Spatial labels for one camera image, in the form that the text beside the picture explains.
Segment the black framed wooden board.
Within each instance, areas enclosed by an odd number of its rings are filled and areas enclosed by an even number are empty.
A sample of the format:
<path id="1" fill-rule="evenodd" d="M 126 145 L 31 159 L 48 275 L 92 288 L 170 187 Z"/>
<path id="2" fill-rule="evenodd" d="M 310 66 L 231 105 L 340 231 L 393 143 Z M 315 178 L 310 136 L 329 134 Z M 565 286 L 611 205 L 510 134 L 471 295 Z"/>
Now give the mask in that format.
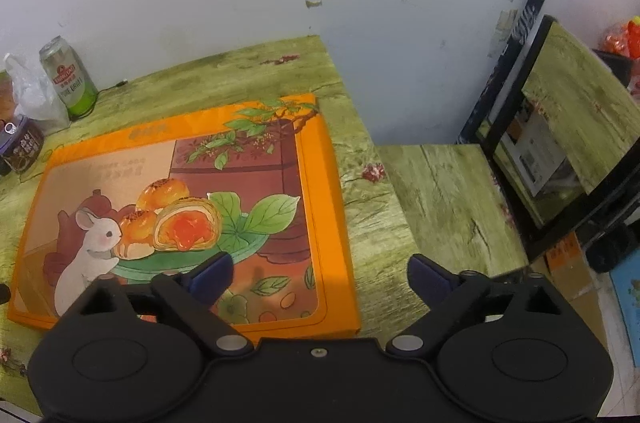
<path id="1" fill-rule="evenodd" d="M 480 147 L 509 201 L 518 191 L 495 153 L 521 102 L 548 124 L 582 193 L 538 225 L 526 206 L 513 206 L 526 256 L 534 261 L 639 182 L 639 105 L 606 64 L 546 14 Z"/>

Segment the purple lidded porridge can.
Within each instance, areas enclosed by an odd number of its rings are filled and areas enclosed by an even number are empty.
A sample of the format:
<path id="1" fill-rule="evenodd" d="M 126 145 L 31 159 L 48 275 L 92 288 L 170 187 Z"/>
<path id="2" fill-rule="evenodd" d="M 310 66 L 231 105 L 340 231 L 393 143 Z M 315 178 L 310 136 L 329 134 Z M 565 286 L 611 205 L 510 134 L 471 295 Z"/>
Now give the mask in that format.
<path id="1" fill-rule="evenodd" d="M 42 150 L 44 136 L 33 120 L 17 115 L 1 121 L 1 158 L 15 174 L 23 174 Z"/>

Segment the orange dried snack bag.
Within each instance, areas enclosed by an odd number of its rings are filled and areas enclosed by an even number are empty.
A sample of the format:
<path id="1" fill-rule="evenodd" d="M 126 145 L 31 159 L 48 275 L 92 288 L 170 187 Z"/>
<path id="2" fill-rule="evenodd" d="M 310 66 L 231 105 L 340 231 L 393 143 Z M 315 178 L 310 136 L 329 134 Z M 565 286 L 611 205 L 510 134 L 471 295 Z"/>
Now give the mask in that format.
<path id="1" fill-rule="evenodd" d="M 6 122 L 12 120 L 15 108 L 11 77 L 5 71 L 2 71 L 0 73 L 0 120 L 5 120 Z"/>

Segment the orange mooncake gift box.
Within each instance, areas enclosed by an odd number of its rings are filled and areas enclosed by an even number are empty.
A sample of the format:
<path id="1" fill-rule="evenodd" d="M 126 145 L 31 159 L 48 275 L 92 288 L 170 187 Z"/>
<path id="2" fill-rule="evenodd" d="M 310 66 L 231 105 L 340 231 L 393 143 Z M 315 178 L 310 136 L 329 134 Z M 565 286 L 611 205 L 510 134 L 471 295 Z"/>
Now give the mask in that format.
<path id="1" fill-rule="evenodd" d="M 53 152 L 17 247 L 9 317 L 53 327 L 99 278 L 226 253 L 213 310 L 249 339 L 360 329 L 334 150 L 312 94 L 165 118 Z"/>

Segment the white plastic bag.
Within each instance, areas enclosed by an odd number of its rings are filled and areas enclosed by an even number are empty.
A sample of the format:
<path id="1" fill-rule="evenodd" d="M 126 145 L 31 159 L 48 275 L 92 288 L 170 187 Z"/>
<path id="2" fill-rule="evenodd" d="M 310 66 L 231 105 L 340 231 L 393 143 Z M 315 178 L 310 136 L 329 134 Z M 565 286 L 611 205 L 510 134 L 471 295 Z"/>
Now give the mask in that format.
<path id="1" fill-rule="evenodd" d="M 43 135 L 70 127 L 66 106 L 43 71 L 33 72 L 11 53 L 4 56 L 3 63 L 11 79 L 15 115 L 28 117 Z"/>

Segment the Tsingtao beer can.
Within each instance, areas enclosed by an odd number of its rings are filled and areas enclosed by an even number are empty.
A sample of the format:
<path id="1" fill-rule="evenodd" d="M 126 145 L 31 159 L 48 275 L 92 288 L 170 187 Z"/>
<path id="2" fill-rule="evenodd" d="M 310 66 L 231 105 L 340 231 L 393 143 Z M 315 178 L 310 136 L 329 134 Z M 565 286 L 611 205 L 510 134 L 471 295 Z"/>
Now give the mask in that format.
<path id="1" fill-rule="evenodd" d="M 61 36 L 52 38 L 39 50 L 39 61 L 70 120 L 90 114 L 99 91 L 70 44 Z"/>

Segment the black leaning strip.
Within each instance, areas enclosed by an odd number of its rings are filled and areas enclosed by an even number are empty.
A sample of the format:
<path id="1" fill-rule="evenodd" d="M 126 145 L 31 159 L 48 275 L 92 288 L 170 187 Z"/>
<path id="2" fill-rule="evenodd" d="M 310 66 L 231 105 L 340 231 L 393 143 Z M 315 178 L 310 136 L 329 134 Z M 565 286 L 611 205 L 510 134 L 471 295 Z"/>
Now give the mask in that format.
<path id="1" fill-rule="evenodd" d="M 475 102 L 471 114 L 460 131 L 457 143 L 469 143 L 475 138 L 477 129 L 480 128 L 480 124 L 494 106 L 516 60 L 518 60 L 545 1 L 526 0 L 523 8 L 516 14 L 503 50 L 500 52 L 494 69 L 490 73 L 480 97 Z"/>

